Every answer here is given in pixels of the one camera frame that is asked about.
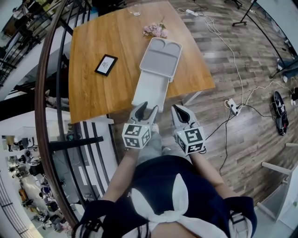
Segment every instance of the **railing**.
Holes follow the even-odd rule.
[[[16,212],[13,203],[9,199],[6,192],[5,186],[2,181],[0,174],[0,205],[5,213],[7,219],[10,221],[11,225],[14,227],[15,231],[22,238],[34,238],[32,233],[27,229],[22,220],[20,219],[18,213]]]
[[[57,59],[57,76],[56,76],[56,104],[57,104],[57,118],[58,118],[58,127],[59,127],[59,141],[50,142],[48,131],[47,131],[47,118],[46,118],[46,109],[45,109],[45,81],[47,75],[47,65],[49,61],[50,49],[53,42],[54,34],[57,28],[58,23],[61,20],[61,16],[63,13],[64,6],[66,4],[70,5],[70,10],[65,20],[64,31],[62,34],[61,45],[59,50],[59,56]],[[45,37],[41,56],[40,56],[40,63],[38,65],[38,72],[37,72],[37,81],[35,86],[35,123],[36,123],[36,133],[38,139],[38,146],[40,151],[40,156],[42,160],[42,165],[45,171],[45,175],[47,180],[49,181],[50,187],[53,191],[54,197],[57,201],[58,206],[60,207],[64,217],[69,222],[69,224],[74,227],[77,222],[78,218],[74,214],[74,210],[71,207],[71,204],[68,200],[67,192],[64,192],[63,187],[61,186],[61,178],[59,178],[57,173],[56,160],[53,159],[56,157],[56,151],[62,151],[64,162],[61,161],[67,168],[67,173],[70,174],[71,182],[73,184],[73,188],[75,190],[75,195],[79,200],[79,204],[85,208],[87,201],[86,201],[86,192],[84,193],[81,187],[81,181],[78,176],[76,176],[77,168],[75,167],[76,164],[81,165],[82,174],[85,177],[87,183],[87,194],[89,200],[98,200],[101,194],[105,193],[105,188],[103,186],[103,181],[100,178],[99,172],[97,170],[97,165],[95,163],[95,153],[96,156],[99,158],[99,164],[103,171],[104,177],[104,184],[109,183],[109,178],[107,175],[107,170],[105,168],[105,164],[102,159],[102,153],[99,147],[99,142],[103,141],[103,137],[97,134],[95,123],[92,122],[92,134],[94,137],[90,137],[87,129],[86,122],[76,123],[76,124],[69,124],[70,127],[68,132],[64,132],[64,121],[63,121],[63,114],[62,106],[61,106],[61,65],[62,65],[62,57],[64,51],[64,43],[67,34],[72,35],[73,29],[69,27],[69,21],[72,16],[72,12],[75,7],[79,8],[79,11],[75,15],[74,27],[78,24],[78,19],[80,12],[81,14],[81,24],[90,19],[90,10],[91,6],[86,0],[62,0],[57,12],[52,20],[51,27]],[[69,139],[69,133],[73,136],[73,139]],[[96,149],[94,150],[91,148],[91,144],[96,145]],[[74,156],[70,156],[69,149],[72,149],[72,154],[76,153],[78,157],[78,162],[73,163]],[[93,168],[95,180],[99,186],[97,190],[94,185],[91,183],[91,179],[89,177],[89,173],[87,170],[87,164],[84,160],[84,153],[89,154],[88,163],[89,166]]]
[[[51,0],[47,0],[42,4],[34,13],[30,15],[16,30],[5,47],[5,55],[0,59],[0,87],[3,86],[5,80],[9,77],[12,70],[16,69],[21,60],[37,45],[41,43],[41,40],[47,34],[47,30],[50,27],[51,21],[55,13],[52,13],[60,4],[58,1],[51,6],[47,11],[43,10],[43,7],[49,4]],[[75,11],[82,11],[81,7],[77,6]],[[60,24],[66,26],[64,18],[68,16],[69,10],[63,9],[60,17]]]

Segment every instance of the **wooden floor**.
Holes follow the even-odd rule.
[[[127,1],[129,4],[143,1]],[[249,20],[247,26],[232,27],[232,23],[240,21],[250,3],[244,1],[244,7],[238,10],[232,1],[224,3],[223,0],[197,0],[208,10],[204,14],[212,17],[216,28],[222,33],[221,37],[235,52],[236,64],[243,80],[244,102],[252,89],[257,86],[267,86],[271,82],[269,75],[276,70],[277,55],[262,32]],[[195,10],[198,6],[192,0],[171,0],[172,6]],[[274,41],[282,57],[290,55],[280,47],[285,47],[283,39],[273,30],[271,23],[264,18],[264,14],[253,8],[258,18],[253,15],[256,22],[260,22]],[[189,106],[204,127],[205,135],[209,136],[229,116],[229,109],[224,106],[226,99],[233,98],[237,104],[241,103],[241,84],[237,75],[232,52],[213,33],[211,33],[203,17],[193,17],[180,14],[185,25],[191,31],[205,61],[209,66],[216,88],[202,92]],[[285,84],[282,77],[277,75],[274,81],[283,86],[292,88],[296,80]],[[281,137],[277,134],[274,121],[267,117],[262,118],[251,108],[243,108],[241,114],[231,120],[228,130],[228,158],[222,168],[222,175],[228,186],[239,195],[251,196],[255,203],[262,201],[279,186],[283,176],[278,172],[270,171],[261,166],[266,161],[285,168],[292,168],[298,161],[298,149],[285,148],[286,142],[297,142],[298,137],[298,107],[290,105],[289,91],[278,85],[272,85],[266,90],[256,90],[249,105],[255,107],[263,115],[270,115],[271,96],[278,90],[284,98],[289,118],[288,133]],[[171,149],[178,148],[172,137],[172,119],[170,107],[180,104],[181,99],[167,100],[162,115],[158,117],[160,134],[163,144]],[[115,120],[114,133],[118,154],[121,157],[124,146],[121,138],[123,123],[128,120],[129,111],[111,114]],[[222,126],[206,143],[206,158],[219,170],[225,159],[225,128]]]

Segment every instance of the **gray tray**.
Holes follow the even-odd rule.
[[[140,69],[172,78],[176,72],[181,51],[181,44],[154,37],[143,56]]]

